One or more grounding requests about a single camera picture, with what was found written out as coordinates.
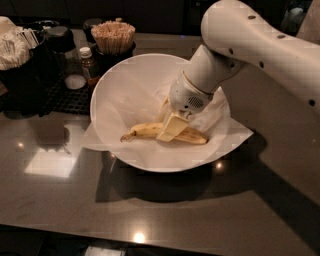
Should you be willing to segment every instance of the jar lid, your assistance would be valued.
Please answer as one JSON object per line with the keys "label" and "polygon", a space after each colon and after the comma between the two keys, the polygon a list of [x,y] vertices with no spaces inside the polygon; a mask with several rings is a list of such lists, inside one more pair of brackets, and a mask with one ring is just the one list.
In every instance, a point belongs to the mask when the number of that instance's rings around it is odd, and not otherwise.
{"label": "jar lid", "polygon": [[79,50],[80,57],[83,59],[89,59],[92,56],[91,49],[89,47],[82,47]]}
{"label": "jar lid", "polygon": [[72,31],[64,26],[48,29],[46,40],[48,47],[55,52],[68,52],[76,47]]}
{"label": "jar lid", "polygon": [[83,26],[82,26],[83,32],[85,33],[88,42],[90,43],[96,42],[91,34],[91,29],[93,28],[93,26],[99,25],[101,23],[102,23],[102,19],[99,19],[99,18],[89,19],[83,23]]}

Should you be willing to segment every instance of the black container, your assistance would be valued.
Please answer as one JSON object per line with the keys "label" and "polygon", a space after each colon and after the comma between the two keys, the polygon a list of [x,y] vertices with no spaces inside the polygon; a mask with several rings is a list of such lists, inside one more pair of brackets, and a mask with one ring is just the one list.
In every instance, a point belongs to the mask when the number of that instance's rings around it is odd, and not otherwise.
{"label": "black container", "polygon": [[42,113],[48,96],[41,82],[34,57],[20,67],[1,70],[0,80],[19,106],[21,114]]}
{"label": "black container", "polygon": [[95,58],[99,65],[100,75],[102,76],[105,72],[107,72],[110,68],[112,68],[119,62],[132,57],[135,48],[136,44],[135,42],[133,42],[131,48],[127,52],[120,55],[108,55],[101,53],[98,47],[96,47]]}
{"label": "black container", "polygon": [[33,58],[35,65],[45,86],[55,85],[60,78],[60,70],[52,52],[48,49],[43,32],[34,31],[39,45],[33,49]]}

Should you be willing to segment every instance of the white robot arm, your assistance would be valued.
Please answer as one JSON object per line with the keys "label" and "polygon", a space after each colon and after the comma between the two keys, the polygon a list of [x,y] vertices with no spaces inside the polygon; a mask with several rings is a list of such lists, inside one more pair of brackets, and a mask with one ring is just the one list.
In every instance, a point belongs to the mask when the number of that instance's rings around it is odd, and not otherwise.
{"label": "white robot arm", "polygon": [[204,14],[201,34],[206,46],[198,48],[173,82],[159,140],[178,135],[188,125],[188,116],[201,112],[243,62],[266,72],[320,114],[319,45],[276,30],[238,0],[213,4]]}

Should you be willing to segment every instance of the small bottle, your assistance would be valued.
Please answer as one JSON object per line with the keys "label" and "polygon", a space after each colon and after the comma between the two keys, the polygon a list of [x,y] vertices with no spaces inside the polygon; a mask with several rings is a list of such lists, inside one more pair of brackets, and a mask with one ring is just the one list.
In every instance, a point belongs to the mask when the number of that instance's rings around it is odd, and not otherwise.
{"label": "small bottle", "polygon": [[90,101],[93,90],[100,79],[99,66],[89,47],[80,48],[80,57],[83,74],[88,83],[88,97]]}

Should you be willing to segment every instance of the toothpick holder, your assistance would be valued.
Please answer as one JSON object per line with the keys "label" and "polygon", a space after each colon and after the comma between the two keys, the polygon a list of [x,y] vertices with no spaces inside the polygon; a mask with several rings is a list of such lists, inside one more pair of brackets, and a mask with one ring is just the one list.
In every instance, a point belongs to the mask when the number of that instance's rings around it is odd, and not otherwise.
{"label": "toothpick holder", "polygon": [[121,55],[108,55],[103,54],[99,51],[99,48],[96,47],[95,49],[95,58],[99,65],[100,75],[102,76],[104,73],[106,73],[110,68],[112,68],[114,65],[118,64],[119,62],[128,59],[133,56],[133,51],[136,48],[135,42],[133,42],[131,48],[121,54]]}

